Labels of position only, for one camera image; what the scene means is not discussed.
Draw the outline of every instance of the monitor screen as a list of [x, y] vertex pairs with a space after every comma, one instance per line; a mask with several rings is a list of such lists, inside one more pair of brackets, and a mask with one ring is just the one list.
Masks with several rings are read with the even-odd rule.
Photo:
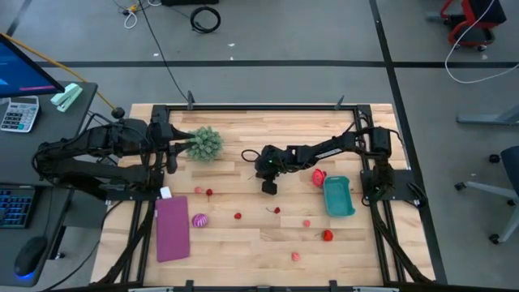
[[0, 36], [0, 98], [63, 92], [35, 62]]

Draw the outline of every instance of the teal plastic tray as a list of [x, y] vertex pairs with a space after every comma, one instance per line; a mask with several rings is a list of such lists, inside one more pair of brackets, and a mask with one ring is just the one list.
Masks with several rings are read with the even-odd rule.
[[345, 176], [332, 176], [324, 180], [324, 201], [331, 217], [345, 217], [355, 214], [351, 203], [350, 180]]

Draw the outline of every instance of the striped pink ball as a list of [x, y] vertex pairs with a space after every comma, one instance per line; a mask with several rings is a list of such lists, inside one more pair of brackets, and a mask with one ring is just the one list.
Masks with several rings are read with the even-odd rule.
[[196, 214], [193, 216], [193, 226], [194, 227], [204, 227], [208, 224], [209, 218], [205, 214]]

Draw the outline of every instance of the calculator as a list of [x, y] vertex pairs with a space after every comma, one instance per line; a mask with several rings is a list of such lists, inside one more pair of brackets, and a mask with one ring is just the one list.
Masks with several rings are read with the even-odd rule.
[[29, 133], [40, 112], [38, 97], [12, 97], [0, 130]]

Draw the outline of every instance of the green succulent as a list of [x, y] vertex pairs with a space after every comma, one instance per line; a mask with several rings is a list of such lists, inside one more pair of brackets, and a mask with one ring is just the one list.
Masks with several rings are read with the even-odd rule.
[[223, 140], [217, 131], [211, 127], [201, 127], [196, 131], [190, 131], [195, 138], [189, 139], [195, 142], [191, 148], [187, 149], [187, 156], [195, 161], [210, 162], [214, 161], [221, 153]]

